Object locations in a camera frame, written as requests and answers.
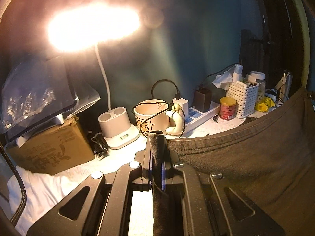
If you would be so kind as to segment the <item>dark brown t-shirt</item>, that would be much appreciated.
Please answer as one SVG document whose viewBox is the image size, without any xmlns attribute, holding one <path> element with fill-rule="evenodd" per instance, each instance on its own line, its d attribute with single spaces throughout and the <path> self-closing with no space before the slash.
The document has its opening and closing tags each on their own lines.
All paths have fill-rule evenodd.
<svg viewBox="0 0 315 236">
<path fill-rule="evenodd" d="M 314 235 L 313 100 L 301 88 L 265 116 L 167 146 L 199 173 L 221 172 L 287 235 Z"/>
</svg>

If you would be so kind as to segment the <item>white quilted table cloth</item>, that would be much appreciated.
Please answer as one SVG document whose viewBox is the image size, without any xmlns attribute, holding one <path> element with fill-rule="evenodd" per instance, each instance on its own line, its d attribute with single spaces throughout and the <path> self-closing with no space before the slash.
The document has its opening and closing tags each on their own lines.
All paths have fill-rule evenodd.
<svg viewBox="0 0 315 236">
<path fill-rule="evenodd" d="M 95 158 L 84 164 L 67 169 L 56 175 L 31 173 L 19 166 L 20 174 L 27 192 L 26 207 L 16 225 L 21 235 L 26 235 L 28 229 L 45 213 L 66 197 L 84 179 L 94 171 L 104 174 L 115 172 L 122 165 L 133 160 L 137 151 L 145 147 L 145 138 L 140 137 L 135 142 L 119 150 L 111 150 L 109 155 L 101 160 Z M 135 193 L 131 212 L 130 235 L 152 235 L 152 195 L 150 192 Z"/>
</svg>

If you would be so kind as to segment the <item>brown cardboard box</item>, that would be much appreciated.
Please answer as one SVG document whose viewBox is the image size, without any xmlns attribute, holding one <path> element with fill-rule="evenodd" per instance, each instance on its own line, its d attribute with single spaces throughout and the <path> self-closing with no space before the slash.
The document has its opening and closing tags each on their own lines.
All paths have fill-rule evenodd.
<svg viewBox="0 0 315 236">
<path fill-rule="evenodd" d="M 10 143 L 6 150 L 19 167 L 50 175 L 94 159 L 77 116 L 31 137 L 21 147 Z"/>
</svg>

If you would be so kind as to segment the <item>white power strip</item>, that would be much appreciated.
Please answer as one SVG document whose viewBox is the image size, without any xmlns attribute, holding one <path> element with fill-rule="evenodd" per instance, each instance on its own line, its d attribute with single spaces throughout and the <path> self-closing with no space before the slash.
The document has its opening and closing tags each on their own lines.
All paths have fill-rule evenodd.
<svg viewBox="0 0 315 236">
<path fill-rule="evenodd" d="M 220 105 L 215 102 L 211 102 L 210 108 L 206 112 L 201 112 L 195 107 L 190 107 L 188 109 L 188 118 L 186 119 L 184 133 L 188 133 L 189 131 L 199 127 L 201 124 L 211 119 L 219 112 Z"/>
</svg>

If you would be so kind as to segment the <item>red yellow-lid can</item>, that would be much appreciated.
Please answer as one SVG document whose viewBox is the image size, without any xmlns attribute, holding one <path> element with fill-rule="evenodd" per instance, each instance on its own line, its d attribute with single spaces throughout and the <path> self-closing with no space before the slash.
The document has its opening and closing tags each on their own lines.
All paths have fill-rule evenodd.
<svg viewBox="0 0 315 236">
<path fill-rule="evenodd" d="M 236 100 L 231 97 L 222 97 L 220 99 L 220 118 L 224 120 L 231 120 L 234 117 L 236 108 Z"/>
</svg>

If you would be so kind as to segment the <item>cream cartoon mug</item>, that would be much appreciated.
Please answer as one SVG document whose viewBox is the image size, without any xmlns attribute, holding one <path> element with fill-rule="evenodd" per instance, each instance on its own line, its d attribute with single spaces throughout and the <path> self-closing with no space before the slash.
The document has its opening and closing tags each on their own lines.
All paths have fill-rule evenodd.
<svg viewBox="0 0 315 236">
<path fill-rule="evenodd" d="M 172 136 L 181 136 L 184 132 L 184 112 L 174 103 L 159 99 L 142 101 L 134 106 L 133 114 L 140 134 L 144 137 L 153 131 Z"/>
</svg>

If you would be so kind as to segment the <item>white usb charger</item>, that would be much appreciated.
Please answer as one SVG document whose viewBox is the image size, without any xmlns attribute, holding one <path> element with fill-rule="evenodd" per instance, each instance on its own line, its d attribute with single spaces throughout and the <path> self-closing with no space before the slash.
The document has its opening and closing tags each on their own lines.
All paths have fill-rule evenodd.
<svg viewBox="0 0 315 236">
<path fill-rule="evenodd" d="M 186 100 L 185 98 L 180 98 L 180 99 L 173 98 L 172 101 L 174 104 L 180 106 L 180 108 L 184 111 L 185 119 L 187 119 L 188 115 L 189 115 L 189 112 L 188 112 L 189 102 L 188 102 L 188 100 Z"/>
</svg>

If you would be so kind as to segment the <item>black power adapter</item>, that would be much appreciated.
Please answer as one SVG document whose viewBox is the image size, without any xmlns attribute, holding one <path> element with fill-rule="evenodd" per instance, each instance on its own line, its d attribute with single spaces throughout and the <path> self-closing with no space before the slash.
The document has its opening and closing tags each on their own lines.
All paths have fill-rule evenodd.
<svg viewBox="0 0 315 236">
<path fill-rule="evenodd" d="M 201 112 L 210 109 L 212 93 L 207 88 L 201 88 L 194 92 L 193 106 Z"/>
</svg>

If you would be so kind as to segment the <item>yellow snack bag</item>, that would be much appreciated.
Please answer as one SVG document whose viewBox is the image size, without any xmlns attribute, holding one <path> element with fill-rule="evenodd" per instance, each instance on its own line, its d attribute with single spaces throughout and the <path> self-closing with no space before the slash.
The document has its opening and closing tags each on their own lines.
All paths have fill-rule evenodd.
<svg viewBox="0 0 315 236">
<path fill-rule="evenodd" d="M 268 112 L 270 108 L 275 107 L 274 101 L 269 97 L 264 97 L 255 104 L 254 109 L 259 112 Z"/>
</svg>

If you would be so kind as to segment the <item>white perforated plastic basket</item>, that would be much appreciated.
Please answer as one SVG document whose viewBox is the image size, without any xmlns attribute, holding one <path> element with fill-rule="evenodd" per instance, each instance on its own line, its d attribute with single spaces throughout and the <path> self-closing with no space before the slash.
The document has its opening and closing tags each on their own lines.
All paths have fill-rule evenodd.
<svg viewBox="0 0 315 236">
<path fill-rule="evenodd" d="M 236 100 L 234 115 L 237 118 L 245 118 L 254 113 L 257 93 L 257 85 L 246 88 L 236 83 L 231 83 L 229 85 L 226 96 Z"/>
</svg>

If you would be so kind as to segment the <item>stainless steel tumbler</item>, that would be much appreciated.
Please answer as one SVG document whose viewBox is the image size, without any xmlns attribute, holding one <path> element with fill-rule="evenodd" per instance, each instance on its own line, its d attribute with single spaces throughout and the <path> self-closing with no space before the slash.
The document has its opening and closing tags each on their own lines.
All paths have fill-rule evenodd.
<svg viewBox="0 0 315 236">
<path fill-rule="evenodd" d="M 286 75 L 286 83 L 283 86 L 284 87 L 283 94 L 285 95 L 287 100 L 289 98 L 289 91 L 292 86 L 292 81 L 293 81 L 292 73 L 288 72 Z"/>
</svg>

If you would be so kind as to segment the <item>clear jar white lid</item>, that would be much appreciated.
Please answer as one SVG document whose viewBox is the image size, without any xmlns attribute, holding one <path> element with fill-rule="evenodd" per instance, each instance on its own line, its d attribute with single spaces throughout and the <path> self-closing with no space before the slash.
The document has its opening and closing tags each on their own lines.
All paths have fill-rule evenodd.
<svg viewBox="0 0 315 236">
<path fill-rule="evenodd" d="M 263 100 L 265 95 L 265 74 L 259 71 L 251 71 L 250 75 L 255 78 L 255 82 L 258 85 L 257 99 L 256 103 L 259 103 Z"/>
</svg>

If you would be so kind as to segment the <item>teal curtain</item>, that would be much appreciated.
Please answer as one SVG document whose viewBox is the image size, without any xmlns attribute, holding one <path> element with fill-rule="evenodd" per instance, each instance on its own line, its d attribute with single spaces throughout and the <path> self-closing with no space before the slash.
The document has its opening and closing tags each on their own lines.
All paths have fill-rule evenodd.
<svg viewBox="0 0 315 236">
<path fill-rule="evenodd" d="M 152 95 L 170 101 L 176 87 L 193 100 L 201 83 L 213 87 L 212 73 L 244 63 L 244 44 L 264 32 L 262 0 L 13 0 L 1 21 L 1 81 L 28 56 L 54 56 L 46 35 L 52 16 L 93 1 L 136 7 L 142 27 L 130 38 L 99 45 L 111 99 L 93 49 L 65 55 L 100 94 L 80 114 L 88 128 L 98 126 L 98 116 L 109 105 L 131 110 Z"/>
</svg>

